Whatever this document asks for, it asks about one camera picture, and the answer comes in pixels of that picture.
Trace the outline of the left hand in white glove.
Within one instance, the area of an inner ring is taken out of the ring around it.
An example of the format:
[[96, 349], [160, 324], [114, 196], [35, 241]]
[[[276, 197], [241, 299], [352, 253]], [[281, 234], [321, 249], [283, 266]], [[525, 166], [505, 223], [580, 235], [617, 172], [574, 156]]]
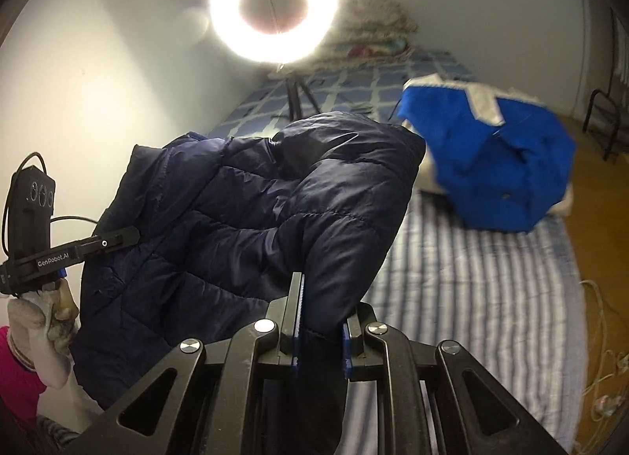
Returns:
[[47, 387], [63, 388], [69, 379], [69, 345], [77, 332], [79, 308], [62, 277], [42, 290], [11, 298], [7, 305], [9, 350]]

